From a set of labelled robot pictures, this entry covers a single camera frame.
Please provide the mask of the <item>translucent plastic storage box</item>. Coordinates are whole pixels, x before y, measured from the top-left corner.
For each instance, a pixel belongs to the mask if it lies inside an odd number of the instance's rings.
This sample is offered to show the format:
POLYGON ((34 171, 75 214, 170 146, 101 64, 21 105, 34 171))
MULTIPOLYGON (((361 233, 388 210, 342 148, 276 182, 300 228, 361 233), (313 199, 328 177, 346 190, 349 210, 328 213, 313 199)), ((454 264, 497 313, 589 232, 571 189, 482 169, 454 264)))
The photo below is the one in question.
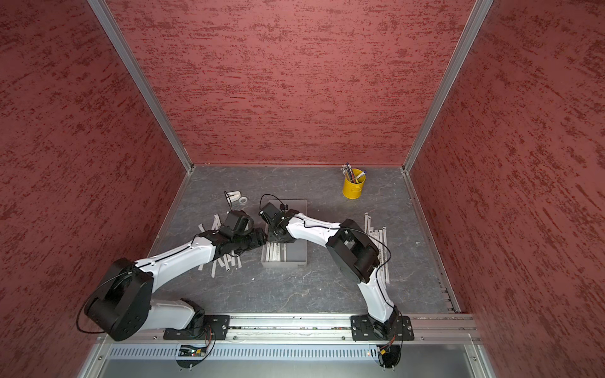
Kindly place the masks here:
MULTIPOLYGON (((282 199, 285 205, 290 209, 295 209, 301 213, 307 212, 307 200, 304 199, 282 199)), ((277 199, 271 199, 268 203, 272 203, 277 207, 280 207, 280 201, 277 199)), ((307 241, 297 239, 294 243, 284 243, 286 245, 286 251, 284 253, 283 261, 269 261, 264 262, 264 249, 262 248, 261 263, 266 269, 275 268, 302 268, 307 266, 307 241)))

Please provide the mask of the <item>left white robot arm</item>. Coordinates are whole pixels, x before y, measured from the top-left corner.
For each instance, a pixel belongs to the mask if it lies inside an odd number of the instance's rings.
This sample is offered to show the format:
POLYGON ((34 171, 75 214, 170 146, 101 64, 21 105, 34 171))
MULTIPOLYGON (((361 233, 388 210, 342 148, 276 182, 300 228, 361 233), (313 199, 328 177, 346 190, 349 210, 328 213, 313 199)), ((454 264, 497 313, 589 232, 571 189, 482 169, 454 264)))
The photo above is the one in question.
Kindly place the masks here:
POLYGON ((162 329, 168 340, 201 340, 210 335, 204 309, 190 299, 165 301, 154 293, 180 275, 221 259, 262 247, 267 235, 241 210, 228 212, 216 230, 195 235, 180 247, 149 258, 112 263, 81 310, 115 341, 162 329))

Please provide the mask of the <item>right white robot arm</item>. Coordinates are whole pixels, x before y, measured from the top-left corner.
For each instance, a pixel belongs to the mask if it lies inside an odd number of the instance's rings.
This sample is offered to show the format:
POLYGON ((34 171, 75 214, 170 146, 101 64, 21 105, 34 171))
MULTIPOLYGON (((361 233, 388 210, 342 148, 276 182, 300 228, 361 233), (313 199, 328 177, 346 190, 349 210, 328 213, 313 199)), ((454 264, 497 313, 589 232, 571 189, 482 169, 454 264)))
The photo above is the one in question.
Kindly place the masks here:
POLYGON ((305 240, 325 247, 346 278, 356 283, 366 302, 373 334, 385 340, 395 332, 400 315, 389 298, 380 270, 379 248, 351 219, 340 223, 320 221, 285 206, 268 203, 259 215, 268 226, 271 243, 305 240))

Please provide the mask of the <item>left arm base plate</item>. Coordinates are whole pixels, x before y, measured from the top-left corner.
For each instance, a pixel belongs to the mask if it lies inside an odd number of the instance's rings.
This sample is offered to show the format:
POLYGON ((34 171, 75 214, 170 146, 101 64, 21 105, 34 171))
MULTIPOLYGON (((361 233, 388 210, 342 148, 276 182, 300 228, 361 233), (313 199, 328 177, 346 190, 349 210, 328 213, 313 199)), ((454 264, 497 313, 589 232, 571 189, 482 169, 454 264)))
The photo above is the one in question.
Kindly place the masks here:
POLYGON ((196 314, 184 329, 166 329, 164 340, 225 340, 230 316, 196 314))

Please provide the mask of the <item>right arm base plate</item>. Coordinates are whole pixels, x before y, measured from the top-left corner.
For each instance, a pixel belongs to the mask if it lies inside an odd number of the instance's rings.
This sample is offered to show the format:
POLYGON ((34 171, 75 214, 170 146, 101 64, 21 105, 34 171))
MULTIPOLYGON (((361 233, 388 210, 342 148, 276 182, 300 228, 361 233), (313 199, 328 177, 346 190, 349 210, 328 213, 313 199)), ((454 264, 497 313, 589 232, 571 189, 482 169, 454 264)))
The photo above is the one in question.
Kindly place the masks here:
POLYGON ((414 341, 414 330, 408 316, 393 314, 385 323, 369 315, 351 316, 351 334, 354 341, 414 341))

